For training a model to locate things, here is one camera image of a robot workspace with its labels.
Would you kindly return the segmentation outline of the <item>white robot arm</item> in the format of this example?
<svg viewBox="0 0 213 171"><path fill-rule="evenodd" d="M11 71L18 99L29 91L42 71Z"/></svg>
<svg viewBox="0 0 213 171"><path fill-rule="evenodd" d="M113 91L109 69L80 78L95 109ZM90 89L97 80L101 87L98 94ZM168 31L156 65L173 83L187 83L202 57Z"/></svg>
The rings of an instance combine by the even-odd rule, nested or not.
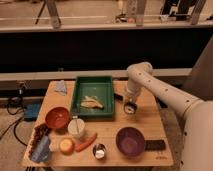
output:
<svg viewBox="0 0 213 171"><path fill-rule="evenodd" d="M127 68L126 98L135 102L144 87L185 119L180 171L213 171L213 101L204 101L152 76L149 62Z"/></svg>

